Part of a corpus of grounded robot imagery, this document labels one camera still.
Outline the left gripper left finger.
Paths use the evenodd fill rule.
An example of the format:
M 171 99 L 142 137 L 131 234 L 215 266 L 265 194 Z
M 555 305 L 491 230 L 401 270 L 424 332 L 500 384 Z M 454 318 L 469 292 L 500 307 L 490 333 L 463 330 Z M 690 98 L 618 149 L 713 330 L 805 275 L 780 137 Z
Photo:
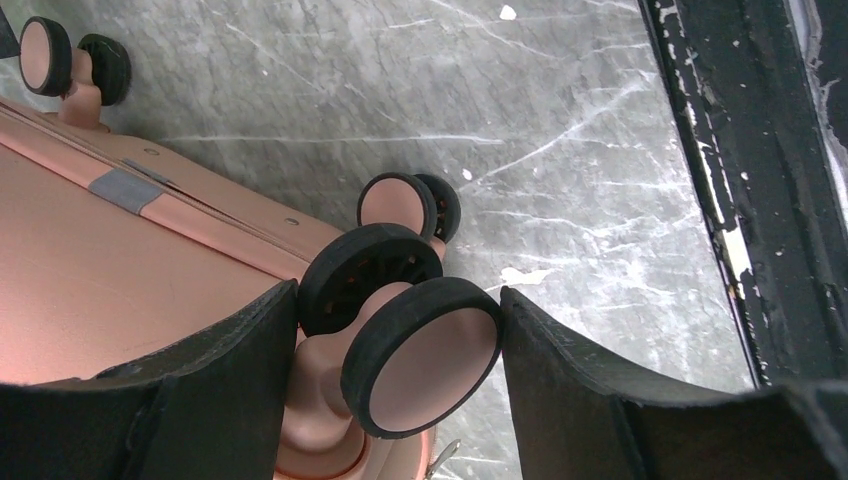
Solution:
M 5 479 L 270 479 L 296 340 L 286 281 L 90 379 L 1 388 Z

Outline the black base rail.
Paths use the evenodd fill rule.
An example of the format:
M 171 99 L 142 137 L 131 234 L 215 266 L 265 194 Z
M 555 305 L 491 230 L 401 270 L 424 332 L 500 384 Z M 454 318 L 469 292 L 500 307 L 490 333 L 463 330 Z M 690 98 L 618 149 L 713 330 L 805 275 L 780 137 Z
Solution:
M 644 1 L 756 386 L 847 376 L 847 231 L 784 1 Z

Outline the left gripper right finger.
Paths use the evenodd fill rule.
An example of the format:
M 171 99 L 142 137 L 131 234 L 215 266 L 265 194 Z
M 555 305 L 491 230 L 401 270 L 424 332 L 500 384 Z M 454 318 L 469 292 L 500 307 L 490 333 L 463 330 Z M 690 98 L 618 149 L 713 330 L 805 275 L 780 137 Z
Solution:
M 636 364 L 500 293 L 505 376 L 526 479 L 843 479 L 847 385 L 743 393 Z

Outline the pink hard-shell suitcase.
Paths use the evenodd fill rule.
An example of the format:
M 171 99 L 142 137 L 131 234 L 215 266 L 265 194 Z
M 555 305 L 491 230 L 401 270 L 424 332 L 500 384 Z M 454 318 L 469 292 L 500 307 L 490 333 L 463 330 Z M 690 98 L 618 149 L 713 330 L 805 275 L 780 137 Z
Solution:
M 443 272 L 461 209 L 428 174 L 374 177 L 340 231 L 154 142 L 112 132 L 131 63 L 34 16 L 2 35 L 55 112 L 1 103 L 1 388 L 101 372 L 296 292 L 270 479 L 428 479 L 437 425 L 500 356 L 505 319 Z

